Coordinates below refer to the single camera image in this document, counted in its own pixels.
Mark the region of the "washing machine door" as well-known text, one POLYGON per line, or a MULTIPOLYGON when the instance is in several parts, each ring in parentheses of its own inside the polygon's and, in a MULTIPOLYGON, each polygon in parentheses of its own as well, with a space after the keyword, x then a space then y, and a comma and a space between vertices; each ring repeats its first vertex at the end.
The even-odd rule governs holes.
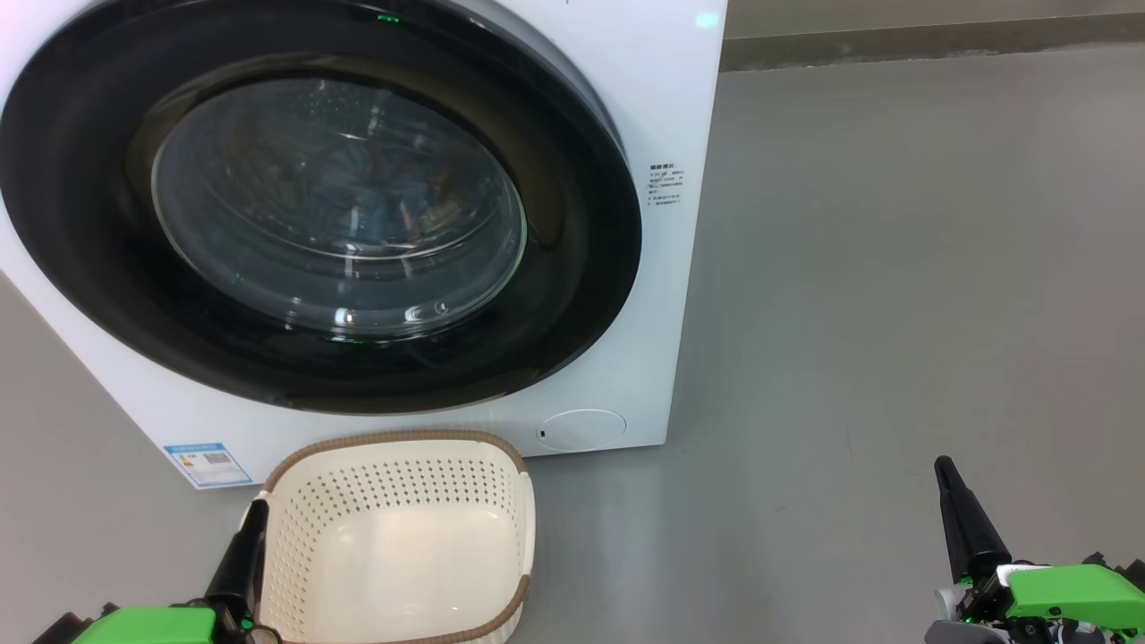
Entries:
POLYGON ((0 195, 94 325, 298 411, 439 411, 524 390, 617 319, 640 199, 597 95, 451 0, 102 0, 16 68, 0 195), (455 168, 414 248, 324 244, 300 174, 361 141, 455 168))

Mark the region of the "white front-load washing machine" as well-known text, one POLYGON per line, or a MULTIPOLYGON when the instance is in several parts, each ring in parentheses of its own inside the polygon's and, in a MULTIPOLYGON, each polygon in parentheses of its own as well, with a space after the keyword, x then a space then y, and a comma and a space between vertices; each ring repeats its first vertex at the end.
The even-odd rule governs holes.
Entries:
MULTIPOLYGON (((0 115, 33 44, 65 24, 68 11, 101 1, 0 0, 0 115)), ((451 1, 507 19, 572 70, 617 131, 642 223, 635 280, 617 319, 556 374, 508 395, 439 411, 298 411, 192 382, 104 333, 19 246, 0 195, 0 272, 174 468, 164 445, 222 443, 260 485, 307 445, 402 429, 476 429, 524 456, 556 455, 537 440, 537 429, 572 409, 626 421, 624 435, 605 450, 666 441, 728 0, 451 1), (684 198, 648 209, 648 170, 662 163, 684 168, 684 198)))

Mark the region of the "black text warning label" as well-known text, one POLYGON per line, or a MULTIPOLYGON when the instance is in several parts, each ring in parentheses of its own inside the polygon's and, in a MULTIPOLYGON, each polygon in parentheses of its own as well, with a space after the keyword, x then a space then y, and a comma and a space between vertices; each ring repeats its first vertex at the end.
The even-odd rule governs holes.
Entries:
POLYGON ((670 207, 684 198, 684 168, 676 163, 653 164, 645 183, 646 207, 670 207))

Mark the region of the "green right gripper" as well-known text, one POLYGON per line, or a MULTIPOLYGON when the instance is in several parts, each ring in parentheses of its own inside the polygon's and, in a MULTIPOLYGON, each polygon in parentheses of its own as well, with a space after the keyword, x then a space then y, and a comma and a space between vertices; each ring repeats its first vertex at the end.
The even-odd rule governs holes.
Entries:
POLYGON ((951 580, 927 644, 1145 644, 1145 592, 1099 565, 1013 556, 949 456, 934 461, 951 580))

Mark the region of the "blue energy label sticker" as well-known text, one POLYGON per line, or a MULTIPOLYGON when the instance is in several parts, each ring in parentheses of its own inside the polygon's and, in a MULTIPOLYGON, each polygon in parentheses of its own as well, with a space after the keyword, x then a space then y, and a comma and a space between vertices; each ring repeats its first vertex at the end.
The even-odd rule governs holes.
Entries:
POLYGON ((254 485, 222 443, 164 445, 163 450, 197 489, 254 485))

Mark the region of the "round white filter cover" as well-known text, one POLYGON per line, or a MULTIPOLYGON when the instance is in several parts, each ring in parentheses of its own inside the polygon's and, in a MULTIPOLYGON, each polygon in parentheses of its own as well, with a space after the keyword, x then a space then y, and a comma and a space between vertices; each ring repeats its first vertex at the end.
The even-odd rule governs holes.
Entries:
POLYGON ((605 409, 572 409, 556 413, 540 423, 537 440, 548 450, 579 453, 602 450, 617 443, 627 429, 618 413, 605 409))

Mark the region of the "cream perforated laundry basket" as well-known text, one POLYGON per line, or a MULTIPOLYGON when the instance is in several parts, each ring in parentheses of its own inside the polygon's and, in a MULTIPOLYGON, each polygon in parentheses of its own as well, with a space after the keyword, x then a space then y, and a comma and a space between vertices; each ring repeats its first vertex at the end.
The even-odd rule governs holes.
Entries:
POLYGON ((255 620, 282 644, 507 644, 537 543, 526 461, 475 429, 307 445, 267 477, 255 620))

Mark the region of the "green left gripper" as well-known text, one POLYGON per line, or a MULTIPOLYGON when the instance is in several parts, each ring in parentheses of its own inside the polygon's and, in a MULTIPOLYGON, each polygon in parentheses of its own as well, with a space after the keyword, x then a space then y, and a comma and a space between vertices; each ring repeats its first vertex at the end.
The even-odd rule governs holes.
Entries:
POLYGON ((206 587, 205 602, 108 606, 71 644, 269 644, 269 629, 253 622, 268 517, 266 500, 250 503, 206 587))

